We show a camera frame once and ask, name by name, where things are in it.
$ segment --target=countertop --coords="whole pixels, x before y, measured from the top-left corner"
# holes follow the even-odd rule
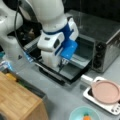
[[[119,120],[119,116],[114,116],[102,108],[91,103],[83,97],[83,92],[88,87],[80,79],[72,85],[60,86],[39,72],[34,63],[28,63],[17,73],[23,79],[36,86],[48,97],[47,111],[50,120],[69,120],[70,113],[77,107],[88,106],[94,109],[101,120]],[[108,80],[120,84],[120,56],[106,70],[105,73],[96,73],[89,70],[88,76],[95,78],[102,76]]]

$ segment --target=black cable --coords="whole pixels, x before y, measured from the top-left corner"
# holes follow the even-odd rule
[[[16,22],[17,22],[17,15],[18,15],[18,10],[19,10],[19,5],[20,5],[20,0],[17,1],[17,9],[16,9],[16,14],[15,14],[15,20],[14,20],[14,33],[15,33],[15,37],[16,37],[16,40],[18,42],[18,44],[20,45],[21,49],[28,55],[30,56],[33,60],[35,59],[33,56],[31,56],[25,49],[24,47],[22,46],[22,44],[20,43],[20,40],[18,38],[18,35],[17,35],[17,32],[16,32]]]

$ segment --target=wooden cutting board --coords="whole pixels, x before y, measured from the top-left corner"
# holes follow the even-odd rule
[[[0,114],[6,120],[48,120],[42,99],[1,72]]]

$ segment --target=pink pan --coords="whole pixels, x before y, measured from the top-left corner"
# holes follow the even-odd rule
[[[108,80],[92,82],[90,79],[84,80],[91,85],[93,96],[97,101],[103,104],[114,104],[120,100],[120,87],[117,84]]]

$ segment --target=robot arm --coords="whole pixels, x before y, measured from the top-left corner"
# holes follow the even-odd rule
[[[67,64],[77,48],[78,29],[72,18],[67,20],[62,0],[24,1],[42,24],[37,46],[41,49],[44,64],[49,67],[57,67],[61,61],[62,65]]]

